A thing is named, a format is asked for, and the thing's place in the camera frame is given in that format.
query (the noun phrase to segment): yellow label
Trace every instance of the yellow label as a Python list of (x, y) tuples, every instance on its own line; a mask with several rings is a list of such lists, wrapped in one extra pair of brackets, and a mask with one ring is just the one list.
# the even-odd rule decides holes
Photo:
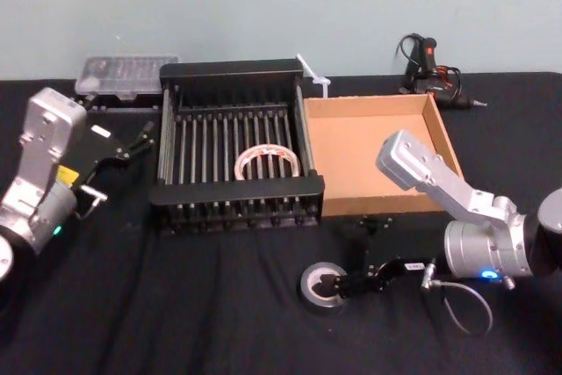
[(56, 178), (67, 185), (69, 188), (72, 187), (72, 184), (79, 176), (80, 175), (78, 174), (78, 172), (64, 166), (59, 166), (59, 169), (56, 173)]

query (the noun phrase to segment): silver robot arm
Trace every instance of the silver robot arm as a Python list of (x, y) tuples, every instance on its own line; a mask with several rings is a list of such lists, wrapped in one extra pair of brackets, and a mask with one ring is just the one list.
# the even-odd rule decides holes
[(544, 275), (558, 267), (552, 249), (562, 233), (562, 191), (543, 202), (538, 218), (522, 215), (509, 198), (473, 189), (407, 131), (385, 141), (377, 167), (403, 190), (427, 193), (456, 219), (444, 236), (456, 277), (503, 279), (512, 288), (512, 277)]
[(36, 256), (76, 208), (76, 196), (56, 180), (61, 158), (82, 136), (86, 110), (55, 90), (30, 98), (18, 173), (0, 202), (0, 281), (21, 256)]

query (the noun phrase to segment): light blue wall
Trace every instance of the light blue wall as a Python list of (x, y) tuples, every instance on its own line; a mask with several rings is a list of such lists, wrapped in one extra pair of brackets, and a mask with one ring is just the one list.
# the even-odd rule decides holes
[(301, 52), (324, 75), (401, 72), (400, 36), (463, 71), (562, 71), (562, 0), (0, 0), (0, 78), (74, 77), (86, 56)]

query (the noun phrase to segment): dish rack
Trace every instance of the dish rack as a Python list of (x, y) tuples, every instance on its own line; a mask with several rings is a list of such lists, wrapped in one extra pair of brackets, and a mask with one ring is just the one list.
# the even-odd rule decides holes
[[(324, 180), (314, 169), (296, 59), (173, 63), (160, 71), (162, 123), (157, 183), (150, 203), (176, 233), (316, 224)], [(289, 163), (263, 156), (234, 180), (240, 153), (288, 147)]]

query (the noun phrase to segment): sticker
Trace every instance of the sticker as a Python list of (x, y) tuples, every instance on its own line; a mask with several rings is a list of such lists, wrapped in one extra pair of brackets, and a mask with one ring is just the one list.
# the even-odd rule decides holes
[(425, 265), (423, 263), (405, 263), (404, 266), (408, 271), (425, 270)]
[(91, 127), (91, 130), (97, 133), (98, 135), (102, 135), (104, 138), (109, 138), (112, 136), (112, 133), (109, 132), (107, 129), (103, 129), (101, 126), (94, 125)]
[(59, 166), (59, 169), (56, 172), (56, 178), (67, 185), (69, 188), (74, 184), (79, 176), (80, 174), (77, 171), (64, 166)]

